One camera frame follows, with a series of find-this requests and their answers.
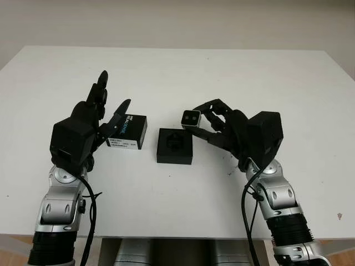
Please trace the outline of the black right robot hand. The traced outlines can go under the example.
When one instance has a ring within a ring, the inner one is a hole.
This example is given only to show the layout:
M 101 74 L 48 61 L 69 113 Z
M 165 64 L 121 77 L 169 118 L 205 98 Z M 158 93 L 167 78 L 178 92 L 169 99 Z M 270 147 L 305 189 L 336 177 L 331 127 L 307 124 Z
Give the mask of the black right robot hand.
M 204 115 L 215 131 L 210 132 L 198 126 L 188 126 L 187 131 L 230 152 L 238 160 L 239 170 L 247 172 L 250 160 L 247 151 L 246 115 L 240 110 L 231 109 L 220 99 L 208 101 L 194 110 Z

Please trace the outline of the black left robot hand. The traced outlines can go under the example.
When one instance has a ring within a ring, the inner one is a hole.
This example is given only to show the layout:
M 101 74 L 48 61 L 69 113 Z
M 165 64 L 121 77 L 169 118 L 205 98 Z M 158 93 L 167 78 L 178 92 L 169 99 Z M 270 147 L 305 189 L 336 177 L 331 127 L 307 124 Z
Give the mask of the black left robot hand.
M 87 99 L 76 104 L 70 117 L 53 126 L 50 141 L 52 162 L 74 176 L 93 169 L 93 153 L 117 132 L 118 123 L 130 105 L 130 99 L 124 100 L 109 122 L 100 124 L 105 115 L 107 82 L 108 72 L 104 70 L 92 85 Z

